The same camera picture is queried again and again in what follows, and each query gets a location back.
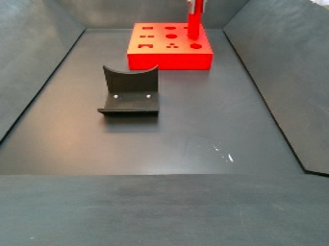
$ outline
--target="red peg board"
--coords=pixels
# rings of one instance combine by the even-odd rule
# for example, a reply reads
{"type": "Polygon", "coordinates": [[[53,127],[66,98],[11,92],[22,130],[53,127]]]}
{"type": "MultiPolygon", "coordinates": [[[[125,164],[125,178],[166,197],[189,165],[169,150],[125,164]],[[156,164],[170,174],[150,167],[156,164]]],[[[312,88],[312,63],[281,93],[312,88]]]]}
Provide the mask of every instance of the red peg board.
{"type": "Polygon", "coordinates": [[[131,70],[209,70],[214,52],[201,25],[198,39],[188,37],[186,23],[137,23],[127,50],[131,70]]]}

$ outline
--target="gray floor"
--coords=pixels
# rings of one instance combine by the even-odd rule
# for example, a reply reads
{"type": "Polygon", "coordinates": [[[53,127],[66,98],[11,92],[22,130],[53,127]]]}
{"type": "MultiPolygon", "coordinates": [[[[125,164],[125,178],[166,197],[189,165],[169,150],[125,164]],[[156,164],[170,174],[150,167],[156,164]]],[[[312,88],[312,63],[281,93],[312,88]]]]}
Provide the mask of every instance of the gray floor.
{"type": "Polygon", "coordinates": [[[301,174],[225,34],[210,71],[161,71],[158,117],[106,118],[103,64],[129,30],[90,30],[0,146],[2,174],[301,174]]]}
{"type": "Polygon", "coordinates": [[[2,245],[328,246],[329,180],[0,176],[2,245]]]}

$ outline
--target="black bracket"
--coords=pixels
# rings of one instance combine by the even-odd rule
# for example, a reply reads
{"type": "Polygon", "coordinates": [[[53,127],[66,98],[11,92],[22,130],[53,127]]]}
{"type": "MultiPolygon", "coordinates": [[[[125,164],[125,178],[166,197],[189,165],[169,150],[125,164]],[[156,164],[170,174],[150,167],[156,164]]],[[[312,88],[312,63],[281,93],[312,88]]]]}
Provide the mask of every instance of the black bracket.
{"type": "Polygon", "coordinates": [[[103,66],[109,98],[103,114],[158,113],[158,66],[139,73],[122,73],[103,66]]]}

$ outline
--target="black holder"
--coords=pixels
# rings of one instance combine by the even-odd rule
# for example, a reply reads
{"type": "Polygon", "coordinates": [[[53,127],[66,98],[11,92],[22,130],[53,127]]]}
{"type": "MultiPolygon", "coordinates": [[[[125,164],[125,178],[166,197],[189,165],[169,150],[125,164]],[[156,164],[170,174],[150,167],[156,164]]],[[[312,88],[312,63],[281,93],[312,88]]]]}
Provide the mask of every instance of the black holder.
{"type": "Polygon", "coordinates": [[[103,66],[109,98],[103,114],[158,113],[158,66],[139,73],[122,73],[103,66]]]}

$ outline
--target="gray wall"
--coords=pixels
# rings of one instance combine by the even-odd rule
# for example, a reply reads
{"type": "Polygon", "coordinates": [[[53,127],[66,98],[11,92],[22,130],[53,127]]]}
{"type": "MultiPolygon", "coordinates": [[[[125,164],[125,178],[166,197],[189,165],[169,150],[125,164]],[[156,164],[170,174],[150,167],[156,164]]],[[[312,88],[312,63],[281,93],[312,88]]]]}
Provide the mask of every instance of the gray wall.
{"type": "Polygon", "coordinates": [[[305,168],[329,174],[328,10],[250,0],[225,32],[305,168]]]}
{"type": "MultiPolygon", "coordinates": [[[[87,28],[133,28],[135,22],[184,22],[186,0],[58,0],[87,28]]],[[[204,23],[222,28],[248,0],[209,0],[204,23]]]]}
{"type": "Polygon", "coordinates": [[[83,25],[51,0],[0,0],[0,140],[78,40],[83,25]]]}

